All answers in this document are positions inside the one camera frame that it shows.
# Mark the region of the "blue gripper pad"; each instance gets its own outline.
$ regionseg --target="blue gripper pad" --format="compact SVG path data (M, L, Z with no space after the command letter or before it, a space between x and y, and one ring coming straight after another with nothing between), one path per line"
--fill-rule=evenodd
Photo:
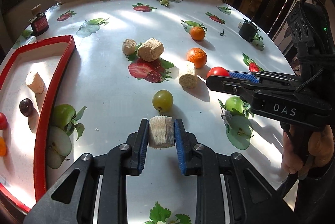
M233 72L233 71L228 71L228 72L229 72L229 76L232 78L245 79L245 80L250 80L253 83L259 83L259 79L257 79L252 73Z
M142 172L144 168L145 156L148 148L148 137L149 137L149 121L147 120L145 125L144 134L142 136L142 142L139 150L139 161L138 161L138 171Z
M175 120L174 122L174 131L175 131L175 147L177 149L179 168L182 174L185 175L186 173L185 150L183 147L181 131L177 120Z

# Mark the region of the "red cherry tomato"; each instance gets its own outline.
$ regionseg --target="red cherry tomato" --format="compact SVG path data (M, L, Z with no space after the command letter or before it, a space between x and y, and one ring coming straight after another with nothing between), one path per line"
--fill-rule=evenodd
M229 76L229 72L227 70L225 70L223 67L213 67L208 73L207 73L207 77L211 75L215 75L215 76Z
M7 128L7 118L3 113L0 113L0 130Z

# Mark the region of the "orange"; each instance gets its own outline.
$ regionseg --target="orange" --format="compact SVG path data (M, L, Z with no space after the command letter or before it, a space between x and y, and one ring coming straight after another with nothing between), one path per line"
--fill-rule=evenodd
M193 27L192 29L190 29L190 36L195 41L201 41L205 38L205 35L205 30L202 27Z
M0 156L5 156L7 152L7 146L3 137L0 137Z
M203 67L207 62L207 55L205 51L198 47L190 49L186 55L186 59L194 63L195 68Z

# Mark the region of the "cork stopper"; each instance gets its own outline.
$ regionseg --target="cork stopper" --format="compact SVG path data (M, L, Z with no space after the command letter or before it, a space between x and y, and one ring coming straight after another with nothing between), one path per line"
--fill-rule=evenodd
M36 15L41 12L41 4L35 6L34 8L31 9L32 15Z

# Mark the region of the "black container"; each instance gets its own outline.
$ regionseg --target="black container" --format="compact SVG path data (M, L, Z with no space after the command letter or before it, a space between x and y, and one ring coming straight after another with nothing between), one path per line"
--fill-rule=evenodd
M246 41L251 42L259 29L252 22L244 19L244 23L238 34Z
M48 30L48 20L46 19L45 13L41 11L40 4L32 8L31 13L35 16L30 20L32 36L39 36Z

